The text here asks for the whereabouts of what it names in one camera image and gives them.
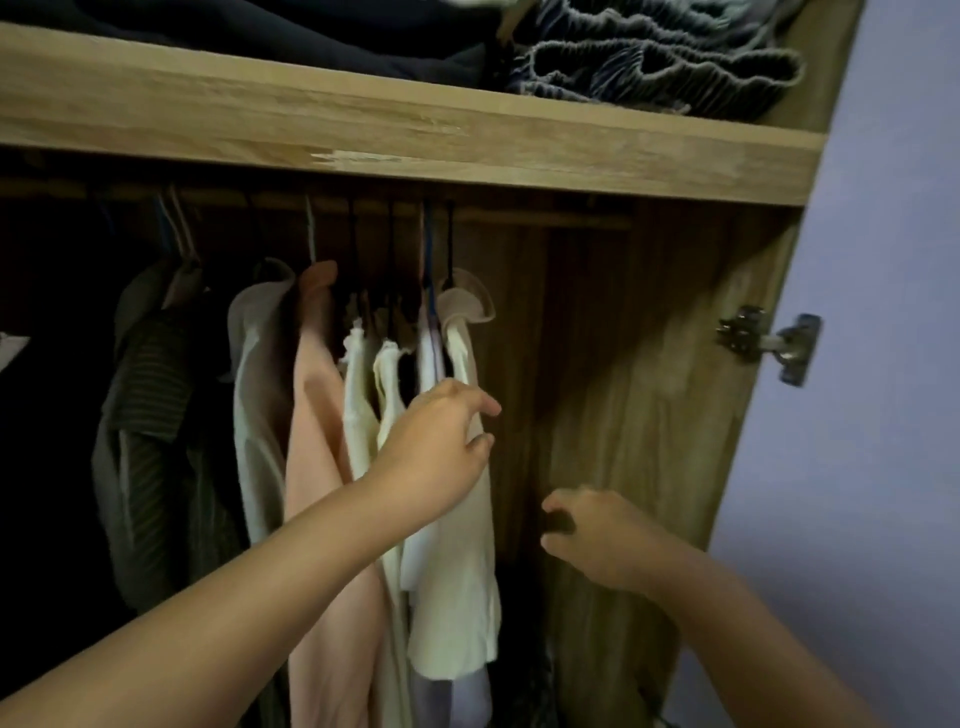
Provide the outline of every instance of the pink shirt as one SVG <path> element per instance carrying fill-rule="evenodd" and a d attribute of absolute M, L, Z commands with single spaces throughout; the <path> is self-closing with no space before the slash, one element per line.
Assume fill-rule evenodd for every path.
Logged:
<path fill-rule="evenodd" d="M 337 277 L 332 261 L 300 276 L 300 344 L 294 365 L 294 415 L 287 455 L 284 519 L 352 481 L 344 440 L 344 381 L 326 346 Z M 366 728 L 387 621 L 376 565 L 337 595 L 290 655 L 291 728 Z"/>

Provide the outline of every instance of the wooden wardrobe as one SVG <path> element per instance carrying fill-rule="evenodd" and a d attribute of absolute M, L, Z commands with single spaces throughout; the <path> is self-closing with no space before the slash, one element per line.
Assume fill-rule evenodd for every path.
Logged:
<path fill-rule="evenodd" d="M 757 370 L 717 345 L 717 322 L 777 305 L 861 4 L 808 0 L 786 38 L 805 78 L 758 125 L 0 24 L 0 216 L 92 195 L 149 234 L 151 196 L 175 183 L 199 240 L 252 245 L 253 211 L 272 255 L 303 267 L 304 194 L 331 255 L 353 200 L 375 268 L 388 204 L 413 240 L 429 199 L 439 275 L 452 201 L 455 265 L 496 307 L 473 334 L 504 405 L 498 558 L 539 575 L 565 724 L 649 725 L 678 636 L 541 556 L 540 500 L 613 488 L 707 546 Z"/>

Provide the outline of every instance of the forearm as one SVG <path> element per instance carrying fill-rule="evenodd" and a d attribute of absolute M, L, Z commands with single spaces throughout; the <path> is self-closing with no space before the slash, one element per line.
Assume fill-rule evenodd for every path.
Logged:
<path fill-rule="evenodd" d="M 859 697 L 738 577 L 686 546 L 669 561 L 654 597 L 696 653 L 739 728 L 877 726 Z"/>
<path fill-rule="evenodd" d="M 0 703 L 0 726 L 231 728 L 333 597 L 420 526 L 398 493 L 364 479 L 324 498 Z"/>

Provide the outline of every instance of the wooden shelf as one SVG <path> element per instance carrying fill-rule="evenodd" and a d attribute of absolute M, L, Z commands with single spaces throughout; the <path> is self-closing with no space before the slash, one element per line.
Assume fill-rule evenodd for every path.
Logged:
<path fill-rule="evenodd" d="M 825 136 L 0 23 L 0 144 L 803 206 Z"/>

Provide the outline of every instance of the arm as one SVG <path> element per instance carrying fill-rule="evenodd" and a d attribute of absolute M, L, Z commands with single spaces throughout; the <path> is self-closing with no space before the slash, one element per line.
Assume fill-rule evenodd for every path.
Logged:
<path fill-rule="evenodd" d="M 442 382 L 397 421 L 370 472 L 207 578 L 0 703 L 0 728 L 236 725 L 333 597 L 461 500 L 492 436 L 466 444 L 479 389 Z"/>
<path fill-rule="evenodd" d="M 730 571 L 612 491 L 555 491 L 572 535 L 548 553 L 602 586 L 649 597 L 674 620 L 739 728 L 870 728 L 866 705 L 797 642 Z"/>

